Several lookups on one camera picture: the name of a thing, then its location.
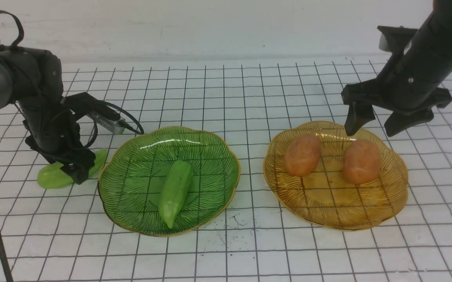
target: green plate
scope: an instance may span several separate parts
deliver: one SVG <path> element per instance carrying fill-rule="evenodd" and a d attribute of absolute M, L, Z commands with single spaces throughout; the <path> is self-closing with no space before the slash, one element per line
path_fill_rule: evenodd
<path fill-rule="evenodd" d="M 193 166 L 185 204 L 169 229 L 158 213 L 167 172 L 178 159 Z M 226 209 L 240 180 L 240 162 L 221 137 L 165 127 L 124 143 L 99 176 L 104 210 L 118 226 L 144 235 L 172 236 L 198 228 Z"/>

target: plate rim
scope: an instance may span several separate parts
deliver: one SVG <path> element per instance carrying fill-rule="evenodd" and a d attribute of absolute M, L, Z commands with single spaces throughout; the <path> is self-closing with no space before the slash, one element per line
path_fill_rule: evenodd
<path fill-rule="evenodd" d="M 192 132 L 201 132 L 201 133 L 206 133 L 206 134 L 212 134 L 213 136 L 215 136 L 217 139 L 219 139 L 219 140 L 224 144 L 224 146 L 227 148 L 227 150 L 228 150 L 228 151 L 231 153 L 231 155 L 233 155 L 233 157 L 235 158 L 236 165 L 238 166 L 238 176 L 236 177 L 236 184 L 233 186 L 233 191 L 232 191 L 232 193 L 231 193 L 231 196 L 229 197 L 229 200 L 224 204 L 224 207 L 223 207 L 220 211 L 218 211 L 214 216 L 212 216 L 209 220 L 205 221 L 204 223 L 198 224 L 198 225 L 194 226 L 193 228 L 186 229 L 186 230 L 181 231 L 181 232 L 174 232 L 174 233 L 171 233 L 171 234 L 151 234 L 151 233 L 140 232 L 140 231 L 137 231 L 137 230 L 132 230 L 132 229 L 130 229 L 130 228 L 123 227 L 123 226 L 119 225 L 119 223 L 117 223 L 115 220 L 113 220 L 113 218 L 111 218 L 111 216 L 108 214 L 108 212 L 106 212 L 106 205 L 104 204 L 104 200 L 102 199 L 101 193 L 100 193 L 100 191 L 99 191 L 99 182 L 100 182 L 100 180 L 101 180 L 101 177 L 102 177 L 102 175 L 104 174 L 104 171 L 106 170 L 106 168 L 112 163 L 113 157 L 118 153 L 118 150 L 120 150 L 120 148 L 122 148 L 125 144 L 127 144 L 128 142 L 131 142 L 131 141 L 133 141 L 133 140 L 135 140 L 135 139 L 148 137 L 148 136 L 150 136 L 151 134 L 154 134 L 154 133 L 156 133 L 156 132 L 158 132 L 158 131 L 160 131 L 160 130 L 165 130 L 165 129 L 170 129 L 170 128 L 184 128 L 184 129 L 190 130 L 190 131 L 192 131 Z M 158 128 L 157 130 L 153 130 L 152 132 L 150 132 L 150 133 L 148 133 L 148 134 L 142 134 L 142 135 L 139 135 L 139 136 L 135 136 L 134 138 L 129 139 L 129 140 L 125 141 L 123 144 L 121 144 L 121 145 L 115 150 L 115 152 L 113 153 L 113 157 L 111 157 L 111 160 L 110 160 L 106 165 L 104 165 L 104 167 L 102 168 L 101 172 L 99 173 L 99 176 L 97 177 L 97 185 L 96 185 L 97 187 L 96 187 L 96 190 L 97 190 L 97 193 L 98 193 L 98 195 L 99 195 L 99 198 L 100 198 L 100 200 L 101 200 L 101 202 L 102 202 L 102 208 L 103 208 L 103 210 L 104 210 L 104 213 L 106 214 L 106 216 L 107 216 L 114 224 L 118 225 L 120 228 L 122 228 L 122 229 L 124 229 L 124 230 L 128 230 L 128 231 L 130 231 L 130 232 L 138 233 L 138 234 L 140 234 L 140 235 L 151 236 L 151 237 L 161 237 L 161 238 L 165 238 L 165 237 L 178 236 L 178 235 L 182 235 L 182 234 L 185 234 L 185 233 L 188 233 L 188 232 L 192 232 L 192 231 L 194 231 L 194 230 L 197 230 L 199 227 L 201 227 L 201 226 L 203 226 L 203 225 L 206 225 L 207 223 L 210 223 L 212 220 L 216 219 L 221 213 L 223 213 L 223 212 L 227 209 L 227 207 L 231 204 L 231 202 L 233 201 L 233 198 L 234 198 L 235 195 L 236 195 L 236 189 L 237 189 L 237 187 L 238 187 L 238 184 L 240 183 L 240 178 L 241 178 L 241 164 L 240 164 L 240 160 L 238 159 L 237 155 L 235 155 L 235 153 L 231 150 L 231 148 L 229 148 L 228 144 L 226 143 L 226 140 L 224 140 L 221 136 L 219 136 L 218 134 L 216 134 L 216 133 L 214 133 L 214 132 L 209 132 L 209 131 L 206 131 L 206 130 L 195 130 L 195 129 L 190 128 L 190 127 L 182 127 L 182 126 L 179 126 L 179 125 L 170 125 L 170 126 L 168 126 L 168 127 L 160 127 L 160 128 Z"/>
<path fill-rule="evenodd" d="M 314 121 L 308 121 L 307 123 L 303 123 L 303 124 L 301 124 L 301 125 L 299 125 L 299 126 L 297 126 L 297 127 L 294 127 L 294 128 L 289 128 L 289 129 L 287 129 L 287 130 L 283 130 L 283 131 L 279 132 L 278 134 L 276 134 L 276 135 L 271 139 L 271 142 L 269 142 L 269 145 L 268 145 L 268 147 L 267 147 L 267 152 L 266 152 L 266 155 L 265 155 L 265 157 L 264 157 L 264 160 L 262 161 L 262 175 L 264 175 L 264 179 L 265 179 L 265 181 L 266 181 L 266 184 L 269 186 L 269 189 L 271 189 L 272 193 L 273 193 L 274 196 L 277 198 L 278 202 L 280 202 L 280 203 L 283 205 L 283 207 L 285 207 L 285 208 L 286 208 L 288 211 L 290 211 L 292 214 L 294 214 L 294 215 L 297 216 L 298 218 L 300 218 L 300 219 L 302 219 L 302 220 L 304 220 L 304 221 L 306 221 L 306 222 L 308 222 L 308 223 L 311 223 L 311 224 L 314 224 L 314 225 L 317 225 L 317 226 L 321 226 L 321 227 L 326 227 L 326 228 L 333 229 L 333 230 L 347 231 L 347 232 L 353 232 L 353 231 L 360 231 L 360 230 L 371 229 L 371 228 L 373 228 L 373 227 L 376 227 L 376 226 L 380 225 L 382 222 L 384 222 L 384 221 L 386 221 L 386 220 L 389 220 L 389 219 L 393 218 L 394 216 L 398 215 L 398 214 L 403 210 L 403 208 L 400 209 L 398 212 L 396 212 L 396 214 L 394 214 L 394 215 L 392 215 L 392 216 L 390 216 L 390 217 L 388 217 L 388 218 L 383 219 L 380 223 L 378 223 L 378 224 L 376 224 L 376 225 L 373 225 L 373 226 L 370 227 L 370 228 L 342 229 L 342 228 L 335 228 L 335 227 L 333 227 L 333 226 L 329 226 L 329 225 L 324 225 L 324 224 L 321 224 L 321 223 L 313 222 L 313 221 L 310 221 L 310 220 L 308 220 L 308 219 L 306 219 L 306 218 L 303 218 L 303 217 L 300 216 L 298 213 L 296 213 L 296 212 L 294 212 L 292 209 L 290 209 L 290 207 L 288 207 L 288 206 L 287 206 L 287 205 L 279 198 L 278 193 L 276 193 L 276 192 L 274 191 L 274 189 L 271 187 L 271 185 L 269 184 L 269 181 L 267 180 L 267 176 L 266 176 L 266 173 L 265 173 L 266 159 L 267 159 L 268 155 L 270 155 L 269 152 L 270 152 L 271 146 L 273 145 L 273 140 L 276 139 L 276 137 L 278 137 L 279 135 L 281 135 L 281 134 L 283 134 L 283 133 L 297 130 L 299 127 L 302 127 L 303 125 L 310 125 L 311 123 L 327 123 L 327 124 L 329 124 L 329 125 L 336 125 L 337 127 L 344 128 L 343 125 L 340 125 L 340 124 L 338 124 L 338 123 L 334 123 L 334 122 L 332 122 L 332 121 L 327 121 L 327 120 L 314 120 Z M 385 142 L 384 142 L 379 136 L 377 136 L 376 134 L 374 134 L 373 132 L 371 132 L 371 131 L 369 131 L 369 130 L 367 130 L 367 129 L 365 129 L 365 128 L 360 128 L 359 130 L 365 131 L 365 132 L 371 134 L 372 136 L 374 136 L 375 138 L 377 138 L 377 140 L 379 140 L 379 141 L 381 142 L 381 144 L 382 144 L 382 146 L 384 147 L 385 150 L 389 150 L 390 152 L 392 152 L 392 153 L 394 154 L 394 156 L 397 157 L 397 158 L 401 161 L 401 165 L 402 165 L 403 169 L 407 172 L 407 173 L 406 173 L 406 179 L 405 179 L 405 180 L 406 180 L 406 183 L 405 183 L 405 188 L 404 188 L 405 193 L 406 193 L 407 196 L 405 197 L 405 201 L 404 201 L 404 203 L 403 203 L 403 207 L 405 207 L 405 206 L 406 206 L 406 203 L 408 202 L 408 198 L 409 198 L 409 193 L 408 193 L 408 187 L 409 187 L 409 174 L 408 174 L 408 168 L 407 168 L 407 165 L 405 164 L 405 161 L 400 157 L 400 155 L 398 155 L 398 153 L 396 153 L 394 150 L 392 150 L 391 148 L 389 148 L 389 147 L 385 144 Z"/>

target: sweet potato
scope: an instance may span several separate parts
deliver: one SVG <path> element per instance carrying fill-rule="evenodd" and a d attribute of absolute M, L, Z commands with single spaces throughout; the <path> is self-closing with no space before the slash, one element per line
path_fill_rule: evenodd
<path fill-rule="evenodd" d="M 381 152 L 378 146 L 366 140 L 355 140 L 344 153 L 344 178 L 352 184 L 365 184 L 379 177 Z"/>
<path fill-rule="evenodd" d="M 305 176 L 315 170 L 321 157 L 321 141 L 315 134 L 297 136 L 287 148 L 285 170 L 292 176 Z"/>

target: white wall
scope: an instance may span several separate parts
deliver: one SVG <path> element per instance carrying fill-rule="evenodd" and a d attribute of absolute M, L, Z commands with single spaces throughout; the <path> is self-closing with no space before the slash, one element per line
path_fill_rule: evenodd
<path fill-rule="evenodd" d="M 22 46 L 115 62 L 380 54 L 377 25 L 419 27 L 432 0 L 0 0 L 0 9 L 21 19 Z M 0 15 L 2 42 L 14 33 Z"/>

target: gold plate rim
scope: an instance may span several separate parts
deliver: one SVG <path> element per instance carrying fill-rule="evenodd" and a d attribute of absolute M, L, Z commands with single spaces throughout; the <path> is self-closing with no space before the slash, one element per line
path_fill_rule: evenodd
<path fill-rule="evenodd" d="M 187 229 L 187 230 L 184 230 L 184 231 L 181 231 L 181 232 L 171 233 L 171 234 L 151 234 L 151 233 L 141 232 L 141 231 L 137 231 L 137 230 L 132 230 L 132 229 L 130 229 L 130 228 L 126 228 L 126 227 L 123 227 L 123 226 L 119 225 L 115 220 L 113 220 L 113 218 L 111 218 L 111 216 L 109 216 L 109 214 L 106 212 L 106 206 L 104 205 L 104 200 L 102 199 L 101 193 L 99 192 L 99 181 L 100 181 L 100 179 L 101 179 L 101 177 L 102 177 L 104 171 L 106 170 L 106 168 L 112 163 L 113 158 L 111 158 L 111 160 L 110 160 L 106 165 L 104 165 L 104 167 L 102 168 L 101 173 L 99 173 L 99 176 L 97 177 L 97 185 L 96 185 L 96 186 L 97 186 L 97 189 L 96 189 L 96 190 L 97 190 L 97 194 L 99 195 L 99 198 L 100 198 L 100 200 L 101 200 L 101 202 L 102 202 L 102 208 L 103 208 L 104 213 L 106 214 L 106 216 L 107 216 L 114 224 L 116 224 L 117 226 L 119 226 L 120 228 L 122 228 L 122 229 L 124 229 L 124 230 L 128 230 L 128 231 L 134 232 L 134 233 L 138 233 L 138 234 L 140 234 L 140 235 L 145 235 L 145 236 L 150 236 L 150 237 L 160 237 L 160 238 L 168 238 L 168 237 L 183 235 L 183 234 L 192 232 L 192 231 L 194 231 L 194 230 L 197 230 L 197 229 L 200 228 L 201 226 L 206 225 L 206 224 L 210 223 L 211 221 L 215 220 L 221 213 L 223 213 L 223 212 L 227 209 L 227 207 L 231 204 L 231 202 L 233 201 L 233 199 L 234 199 L 234 197 L 235 197 L 235 195 L 236 195 L 236 189 L 238 188 L 238 184 L 240 183 L 240 177 L 241 177 L 241 165 L 240 165 L 240 160 L 238 159 L 238 156 L 235 155 L 235 153 L 234 153 L 234 152 L 231 150 L 231 148 L 228 146 L 228 144 L 226 143 L 226 141 L 225 141 L 221 136 L 219 136 L 218 134 L 213 133 L 213 132 L 209 132 L 209 131 L 206 131 L 206 130 L 196 130 L 196 129 L 193 129 L 193 128 L 190 128 L 190 127 L 182 127 L 182 126 L 179 126 L 179 125 L 170 125 L 170 126 L 168 126 L 168 127 L 160 127 L 159 129 L 153 130 L 152 132 L 150 132 L 150 133 L 148 133 L 148 134 L 143 134 L 143 135 L 140 135 L 140 136 L 135 136 L 134 138 L 125 141 L 123 144 L 121 144 L 121 145 L 115 150 L 115 152 L 113 153 L 113 156 L 116 155 L 116 153 L 118 152 L 118 150 L 120 150 L 121 147 L 123 147 L 126 143 L 133 141 L 134 139 L 144 138 L 144 137 L 147 137 L 147 136 L 149 136 L 149 135 L 151 135 L 151 134 L 154 134 L 154 133 L 156 133 L 156 132 L 158 132 L 158 131 L 160 131 L 160 130 L 167 130 L 167 129 L 170 129 L 170 128 L 184 128 L 184 129 L 186 129 L 186 130 L 191 130 L 191 131 L 194 131 L 194 132 L 204 132 L 204 133 L 207 133 L 207 134 L 212 134 L 212 135 L 214 135 L 215 137 L 217 137 L 222 143 L 224 143 L 224 146 L 226 146 L 226 148 L 229 150 L 229 152 L 231 153 L 231 155 L 233 155 L 233 157 L 235 158 L 236 165 L 238 166 L 238 176 L 236 177 L 236 184 L 235 184 L 235 186 L 233 187 L 233 193 L 231 194 L 231 197 L 229 198 L 228 202 L 224 204 L 224 207 L 223 207 L 219 212 L 217 212 L 214 216 L 212 216 L 208 221 L 205 221 L 204 223 L 198 224 L 198 225 L 196 225 L 196 226 L 193 227 L 193 228 L 190 228 L 190 229 Z"/>
<path fill-rule="evenodd" d="M 376 222 L 374 222 L 373 224 L 371 223 L 370 228 L 355 228 L 355 229 L 350 228 L 350 229 L 345 229 L 345 228 L 336 228 L 335 226 L 329 226 L 329 225 L 325 225 L 325 224 L 323 224 L 323 223 L 318 223 L 318 222 L 315 222 L 315 221 L 311 221 L 311 220 L 309 220 L 309 219 L 306 219 L 306 218 L 304 218 L 303 216 L 299 215 L 299 213 L 295 212 L 295 211 L 292 210 L 290 207 L 288 207 L 287 204 L 285 204 L 285 202 L 283 202 L 283 201 L 281 200 L 281 198 L 279 197 L 278 193 L 276 192 L 275 187 L 272 187 L 272 186 L 271 186 L 271 184 L 270 184 L 270 182 L 269 182 L 269 180 L 268 180 L 268 178 L 267 178 L 267 175 L 266 175 L 266 159 L 267 159 L 267 157 L 270 155 L 270 152 L 271 152 L 271 149 L 272 149 L 271 147 L 274 145 L 274 140 L 276 140 L 276 138 L 277 138 L 278 136 L 280 136 L 281 134 L 285 134 L 286 132 L 290 132 L 290 131 L 300 130 L 300 129 L 303 128 L 303 127 L 310 127 L 311 124 L 315 124 L 315 123 L 318 123 L 318 124 L 328 124 L 328 125 L 331 125 L 331 126 L 333 126 L 333 127 L 335 127 L 335 128 L 344 129 L 344 126 L 343 126 L 343 125 L 340 125 L 340 124 L 338 124 L 338 123 L 333 123 L 333 122 L 327 121 L 327 120 L 315 120 L 315 121 L 309 121 L 308 123 L 303 123 L 302 125 L 299 125 L 299 126 L 297 126 L 297 127 L 290 128 L 290 129 L 288 129 L 288 130 L 283 130 L 283 131 L 279 132 L 278 134 L 276 134 L 276 135 L 272 138 L 271 142 L 269 143 L 269 146 L 268 146 L 268 148 L 267 148 L 266 155 L 265 155 L 264 160 L 263 160 L 263 162 L 262 162 L 262 168 L 263 168 L 263 169 L 262 169 L 262 175 L 264 175 L 264 179 L 265 179 L 266 184 L 269 186 L 269 189 L 271 189 L 271 191 L 273 192 L 274 196 L 277 198 L 278 202 L 280 202 L 280 203 L 283 205 L 283 207 L 285 207 L 285 208 L 286 208 L 288 211 L 290 211 L 292 214 L 294 214 L 294 215 L 297 216 L 298 218 L 300 218 L 300 219 L 302 219 L 302 220 L 304 220 L 304 221 L 306 221 L 306 222 L 308 222 L 308 223 L 311 223 L 311 224 L 314 224 L 314 225 L 317 225 L 317 226 L 321 226 L 321 227 L 326 227 L 326 228 L 333 229 L 333 230 L 349 231 L 349 232 L 351 232 L 351 231 L 360 231 L 360 230 L 371 229 L 371 228 L 373 228 L 373 227 L 376 227 L 376 226 L 380 225 L 382 222 L 387 221 L 387 220 L 393 218 L 394 216 L 398 215 L 398 214 L 401 212 L 401 210 L 406 206 L 406 203 L 408 202 L 408 185 L 409 185 L 408 183 L 409 183 L 409 175 L 408 175 L 408 168 L 407 168 L 407 165 L 405 164 L 405 161 L 400 157 L 400 155 L 398 155 L 394 150 L 392 150 L 391 148 L 389 148 L 389 147 L 385 144 L 385 142 L 384 142 L 380 137 L 378 137 L 378 136 L 377 136 L 376 134 L 374 134 L 373 132 L 371 132 L 371 131 L 369 131 L 369 130 L 366 130 L 365 128 L 360 128 L 360 129 L 359 129 L 359 132 L 360 132 L 360 131 L 362 131 L 362 132 L 367 132 L 368 134 L 370 134 L 371 136 L 373 136 L 373 137 L 378 141 L 378 142 L 377 142 L 377 145 L 379 145 L 379 146 L 380 146 L 381 148 L 383 148 L 384 150 L 388 150 L 389 152 L 391 152 L 391 153 L 394 155 L 394 157 L 397 158 L 397 159 L 400 161 L 401 167 L 402 167 L 402 171 L 405 171 L 405 172 L 406 172 L 406 173 L 405 173 L 405 176 L 406 176 L 406 177 L 405 177 L 405 184 L 403 184 L 403 186 L 404 186 L 404 187 L 403 187 L 403 190 L 404 190 L 404 192 L 405 192 L 405 200 L 403 201 L 403 203 L 402 203 L 402 205 L 401 205 L 401 207 L 402 207 L 401 209 L 399 209 L 396 213 L 392 214 L 392 215 L 391 215 L 390 217 L 388 217 L 388 218 L 384 218 L 384 219 L 382 219 L 381 221 L 376 221 Z"/>

